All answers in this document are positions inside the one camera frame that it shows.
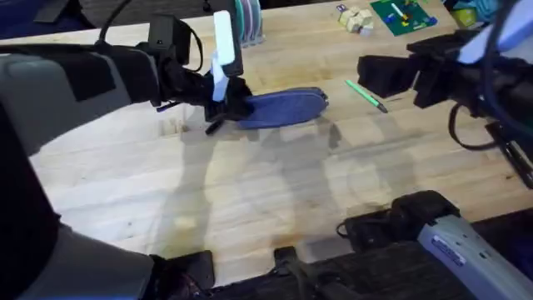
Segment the wooden table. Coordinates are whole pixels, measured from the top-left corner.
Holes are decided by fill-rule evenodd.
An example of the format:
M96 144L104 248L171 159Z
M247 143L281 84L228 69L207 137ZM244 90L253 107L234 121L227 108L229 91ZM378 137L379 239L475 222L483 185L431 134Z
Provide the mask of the wooden table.
M363 0L345 3L370 7ZM406 92L383 100L390 112L383 114L344 83L357 80L362 55L405 56L407 43L453 32L440 2L421 3L437 26L400 37L381 21L371 37L347 33L336 22L337 4L265 11L266 41L243 50L244 78L255 94L320 87L330 98L322 117L250 132L226 125L206 137L200 108L125 107L32 157L62 220L143 253L211 249L223 284L267 272L280 246L297 245L307 260L347 251L335 238L339 222L406 193L439 191L471 221L530 208L531 192L497 150L468 152L448 136L451 102L420 110ZM212 53L212 18L186 21ZM147 32L147 24L115 27L107 38L135 45ZM14 42L93 43L97 34ZM196 49L192 56L197 63ZM462 113L458 132L469 143L485 142L482 125Z

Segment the black cable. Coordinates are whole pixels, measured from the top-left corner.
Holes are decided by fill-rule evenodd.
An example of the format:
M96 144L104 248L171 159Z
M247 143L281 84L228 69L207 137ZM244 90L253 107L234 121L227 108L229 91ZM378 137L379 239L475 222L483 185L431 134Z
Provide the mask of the black cable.
M495 117L506 126L509 126L516 132L526 135L529 138L533 138L533 130L527 127L521 122L516 121L506 110L498 103L497 96L492 87L494 67L494 56L498 52L498 40L503 30L506 19L511 13L512 8L515 6L516 0L502 1L502 7L496 14L496 21L491 30L491 34L488 37L486 43L485 56L483 57L482 69L481 69L481 85L483 96L489 106L492 107Z
M461 104L457 103L450 110L450 117L448 118L448 132L450 133L450 137L453 138L453 140L456 141L456 143L458 143L461 147L470 151L485 151L496 147L496 142L489 142L482 145L467 145L459 140L456 133L456 119L457 113L459 112L459 108L461 108L461 106Z
M200 52L200 66L196 70L192 70L193 72L198 72L203 67L203 47L202 47L202 40L198 37L197 33L192 30L192 28L189 26L189 29L191 29L191 33L194 36L194 39L197 41L198 51Z
M346 230L346 224L344 222L340 223L336 226L335 232L336 234L341 238L348 238L348 235L341 232L341 227L344 226L344 230Z
M106 20L106 22L103 24L102 29L100 29L100 35L97 40L97 44L105 44L106 43L106 34L109 27L111 27L111 24L115 20L115 18L118 16L118 14L128 5L132 0L123 0L115 10L111 13L111 16L109 16Z

